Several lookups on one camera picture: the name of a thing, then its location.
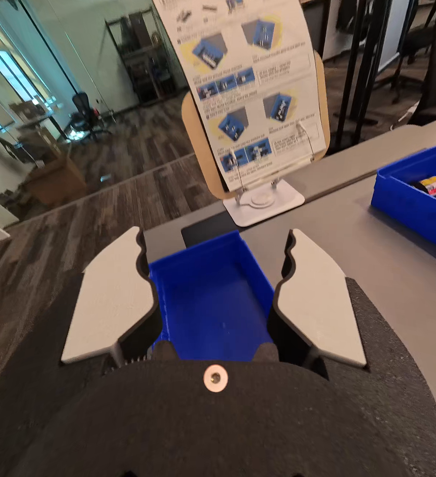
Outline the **cardboard box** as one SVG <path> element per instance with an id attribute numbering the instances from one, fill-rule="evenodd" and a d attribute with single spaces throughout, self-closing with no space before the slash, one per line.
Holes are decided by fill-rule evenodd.
<path id="1" fill-rule="evenodd" d="M 88 194 L 84 176 L 69 156 L 56 158 L 43 168 L 31 171 L 23 182 L 23 187 L 48 208 L 55 208 Z"/>

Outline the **printed instruction sheet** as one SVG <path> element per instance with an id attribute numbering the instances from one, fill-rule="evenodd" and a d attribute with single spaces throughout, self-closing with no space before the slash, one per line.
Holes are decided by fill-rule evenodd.
<path id="1" fill-rule="evenodd" d="M 153 3 L 225 190 L 327 150 L 316 51 L 299 1 Z"/>

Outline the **blue plastic bin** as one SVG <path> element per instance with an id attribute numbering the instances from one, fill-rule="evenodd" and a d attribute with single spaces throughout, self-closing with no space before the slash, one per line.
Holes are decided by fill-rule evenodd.
<path id="1" fill-rule="evenodd" d="M 182 360 L 251 361 L 263 343 L 274 288 L 238 231 L 149 264 L 162 317 L 153 344 Z"/>
<path id="2" fill-rule="evenodd" d="M 436 146 L 377 171 L 371 205 L 436 245 L 436 197 L 420 181 L 436 176 Z"/>

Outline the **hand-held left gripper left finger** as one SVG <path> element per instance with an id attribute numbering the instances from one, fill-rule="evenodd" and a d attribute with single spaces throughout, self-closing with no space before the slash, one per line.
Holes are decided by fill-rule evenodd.
<path id="1" fill-rule="evenodd" d="M 117 367 L 146 359 L 163 328 L 146 253 L 143 230 L 133 226 L 85 267 L 62 364 L 101 355 Z"/>

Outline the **black stand poles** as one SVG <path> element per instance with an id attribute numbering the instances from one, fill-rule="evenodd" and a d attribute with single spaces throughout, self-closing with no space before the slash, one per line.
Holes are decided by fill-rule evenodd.
<path id="1" fill-rule="evenodd" d="M 363 125 L 366 121 L 365 115 L 380 64 L 392 1 L 377 0 L 372 2 L 369 29 L 365 39 L 356 86 L 354 88 L 351 112 L 347 114 L 359 53 L 360 35 L 364 25 L 366 5 L 367 1 L 358 2 L 352 46 L 338 115 L 338 125 L 336 131 L 330 136 L 328 155 L 341 152 L 357 145 L 361 138 Z"/>

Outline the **metal shelf rack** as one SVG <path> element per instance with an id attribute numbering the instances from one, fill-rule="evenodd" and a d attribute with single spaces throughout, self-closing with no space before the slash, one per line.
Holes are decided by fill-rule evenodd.
<path id="1" fill-rule="evenodd" d="M 138 103 L 149 105 L 171 98 L 178 89 L 153 7 L 104 23 Z"/>

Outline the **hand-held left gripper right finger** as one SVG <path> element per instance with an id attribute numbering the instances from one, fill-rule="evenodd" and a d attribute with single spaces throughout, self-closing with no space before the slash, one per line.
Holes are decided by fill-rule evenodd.
<path id="1" fill-rule="evenodd" d="M 312 367 L 320 358 L 365 368 L 367 359 L 346 275 L 321 247 L 290 229 L 267 329 L 283 362 Z"/>

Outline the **black table pad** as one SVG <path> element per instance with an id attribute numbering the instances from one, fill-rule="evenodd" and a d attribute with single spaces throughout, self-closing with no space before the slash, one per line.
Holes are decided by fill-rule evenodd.
<path id="1" fill-rule="evenodd" d="M 186 248 L 220 237 L 235 230 L 241 231 L 227 211 L 220 212 L 184 227 L 181 235 Z"/>

